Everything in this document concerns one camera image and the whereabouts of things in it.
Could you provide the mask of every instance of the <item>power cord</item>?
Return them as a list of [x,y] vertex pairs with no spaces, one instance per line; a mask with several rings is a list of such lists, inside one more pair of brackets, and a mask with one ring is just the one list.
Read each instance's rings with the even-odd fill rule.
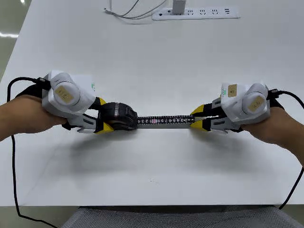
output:
[[[11,91],[11,87],[12,85],[17,82],[17,81],[31,81],[35,84],[39,84],[40,86],[42,86],[42,88],[49,90],[51,88],[50,86],[50,82],[43,79],[43,78],[30,78],[30,77],[17,77],[15,79],[13,79],[9,85],[8,85],[8,94],[7,94],[7,102],[10,101],[10,91]],[[19,208],[19,204],[18,204],[18,198],[17,198],[17,180],[16,180],[16,142],[15,142],[15,137],[14,135],[11,136],[11,141],[12,141],[12,169],[13,169],[13,188],[14,188],[14,200],[15,200],[15,206],[16,206],[16,211],[19,217],[23,218],[23,219],[28,219],[34,222],[41,222],[44,223],[50,227],[53,228],[58,228],[54,225],[52,225],[51,223],[48,223],[44,220],[40,220],[40,219],[35,219],[35,218],[31,218],[25,215],[22,215],[20,212],[20,208]]]
[[[294,99],[296,99],[300,103],[300,105],[304,109],[304,103],[303,103],[303,101],[297,95],[295,95],[295,94],[293,94],[291,92],[273,89],[273,90],[269,91],[268,96],[271,96],[272,98],[278,98],[279,95],[282,95],[282,94],[286,94],[286,95],[292,96]],[[295,191],[296,186],[298,185],[298,183],[300,182],[300,180],[301,180],[301,178],[303,176],[303,173],[304,173],[304,168],[302,167],[302,169],[300,171],[300,174],[299,174],[298,178],[296,179],[293,187],[291,188],[291,190],[290,190],[290,192],[289,192],[286,200],[284,201],[284,203],[282,203],[282,205],[279,207],[279,209],[282,209],[287,204],[287,202],[290,200],[293,192]]]
[[127,14],[129,14],[133,9],[134,7],[137,5],[137,3],[139,2],[139,0],[137,0],[133,6],[124,14],[117,14],[115,12],[112,11],[112,0],[109,0],[110,1],[110,10],[108,10],[107,8],[104,8],[105,12],[108,13],[108,14],[111,14],[111,15],[114,15],[115,17],[118,17],[118,18],[124,18],[124,19],[131,19],[131,20],[139,20],[139,19],[143,19],[149,15],[149,13],[151,13],[153,10],[159,8],[162,4],[164,4],[167,0],[164,0],[162,1],[159,5],[157,5],[156,7],[154,7],[153,9],[149,10],[148,12],[145,12],[141,15],[138,15],[138,16],[133,16],[133,17],[126,17]]

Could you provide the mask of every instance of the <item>white power strip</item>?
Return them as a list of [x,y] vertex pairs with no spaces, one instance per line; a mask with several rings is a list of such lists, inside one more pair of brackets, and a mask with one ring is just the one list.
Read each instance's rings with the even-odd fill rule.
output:
[[237,7],[185,8],[184,14],[172,14],[172,8],[158,10],[152,14],[153,20],[223,19],[240,18]]

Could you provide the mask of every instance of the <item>beige label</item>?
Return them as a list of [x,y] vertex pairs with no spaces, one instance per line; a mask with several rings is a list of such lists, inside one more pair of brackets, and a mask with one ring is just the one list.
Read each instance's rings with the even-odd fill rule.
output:
[[55,90],[55,93],[67,104],[74,99],[74,97],[62,85]]
[[261,96],[257,96],[256,99],[249,105],[248,109],[252,112],[255,112],[262,104],[264,99]]
[[228,86],[228,97],[234,97],[237,95],[237,84]]

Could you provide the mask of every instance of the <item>white cable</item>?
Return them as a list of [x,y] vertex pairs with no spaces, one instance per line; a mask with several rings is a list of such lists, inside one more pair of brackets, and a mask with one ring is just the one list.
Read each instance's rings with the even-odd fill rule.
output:
[[147,15],[148,13],[152,12],[153,10],[159,8],[159,7],[160,7],[162,4],[164,4],[167,0],[162,1],[158,6],[154,7],[153,9],[151,9],[151,10],[149,10],[148,12],[145,12],[145,13],[143,13],[143,14],[141,14],[141,15],[134,16],[134,17],[125,17],[125,15],[127,15],[129,12],[131,12],[131,10],[133,10],[133,8],[134,8],[135,5],[138,3],[138,1],[139,1],[139,0],[137,0],[137,1],[135,2],[135,4],[131,7],[131,9],[130,9],[127,13],[125,13],[125,14],[123,14],[123,15],[119,15],[119,14],[117,14],[117,13],[114,13],[114,12],[111,10],[111,8],[112,8],[112,0],[110,0],[110,10],[107,10],[106,8],[105,8],[104,10],[106,11],[106,13],[112,14],[113,16],[118,17],[118,18],[138,20],[138,19],[143,19],[143,18],[145,18],[145,17],[143,17],[143,16],[145,16],[145,15]]

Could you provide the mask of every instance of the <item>measuring tape blade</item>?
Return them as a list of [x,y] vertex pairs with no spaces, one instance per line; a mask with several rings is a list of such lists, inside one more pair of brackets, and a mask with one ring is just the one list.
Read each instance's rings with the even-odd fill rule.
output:
[[137,118],[137,128],[190,128],[195,121],[192,115],[146,116]]

